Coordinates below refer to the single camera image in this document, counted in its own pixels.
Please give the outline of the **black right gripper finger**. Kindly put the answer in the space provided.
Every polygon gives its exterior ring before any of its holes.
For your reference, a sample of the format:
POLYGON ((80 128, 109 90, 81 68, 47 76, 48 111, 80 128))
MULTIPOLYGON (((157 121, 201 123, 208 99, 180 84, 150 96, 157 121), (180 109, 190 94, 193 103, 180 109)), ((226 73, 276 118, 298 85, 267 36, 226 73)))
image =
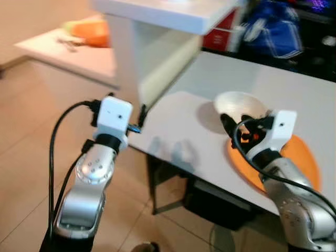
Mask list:
POLYGON ((221 116, 220 121, 221 121, 221 124, 223 125, 223 128, 225 129, 226 134, 230 138, 234 138, 235 136, 237 136, 235 132, 237 125, 238 125, 237 121, 225 113, 221 113, 220 116, 221 116))

